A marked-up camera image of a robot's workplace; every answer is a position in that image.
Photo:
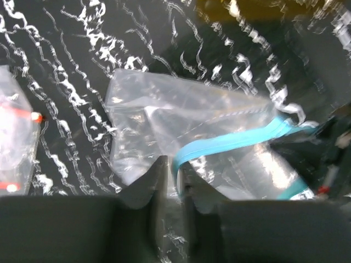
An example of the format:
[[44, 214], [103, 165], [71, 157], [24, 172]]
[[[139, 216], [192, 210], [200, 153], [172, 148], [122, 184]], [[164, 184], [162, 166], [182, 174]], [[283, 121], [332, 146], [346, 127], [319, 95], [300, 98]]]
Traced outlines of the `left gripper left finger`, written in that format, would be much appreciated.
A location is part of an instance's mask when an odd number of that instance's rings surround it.
[[160, 262], [163, 247], [168, 158], [160, 156], [149, 170], [124, 188], [118, 200], [119, 262]]

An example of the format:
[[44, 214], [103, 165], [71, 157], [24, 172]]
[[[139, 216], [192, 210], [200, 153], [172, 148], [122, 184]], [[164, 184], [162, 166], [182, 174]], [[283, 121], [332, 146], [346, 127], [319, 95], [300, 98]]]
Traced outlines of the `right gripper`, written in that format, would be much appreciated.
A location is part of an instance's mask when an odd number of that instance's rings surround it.
[[316, 131], [276, 139], [270, 148], [317, 196], [337, 199], [350, 192], [350, 115], [334, 115]]

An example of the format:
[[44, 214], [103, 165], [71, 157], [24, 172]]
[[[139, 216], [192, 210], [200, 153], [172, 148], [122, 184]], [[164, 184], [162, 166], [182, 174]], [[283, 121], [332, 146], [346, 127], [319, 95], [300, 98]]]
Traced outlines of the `clear blue-zip bag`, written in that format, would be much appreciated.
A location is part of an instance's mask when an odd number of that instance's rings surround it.
[[180, 167], [230, 199], [312, 199], [314, 194], [269, 143], [311, 131], [301, 107], [285, 104], [287, 90], [269, 86], [267, 98], [169, 75], [117, 70], [105, 106], [115, 135], [110, 162], [129, 185], [159, 156], [167, 156], [181, 191]]

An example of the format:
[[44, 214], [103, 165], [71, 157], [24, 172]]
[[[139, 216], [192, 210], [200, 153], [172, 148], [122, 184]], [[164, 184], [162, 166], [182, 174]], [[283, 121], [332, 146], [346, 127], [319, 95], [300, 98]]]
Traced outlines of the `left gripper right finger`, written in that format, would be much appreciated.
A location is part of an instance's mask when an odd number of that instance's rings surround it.
[[192, 168], [182, 168], [188, 262], [219, 262], [222, 235], [216, 201], [221, 197]]

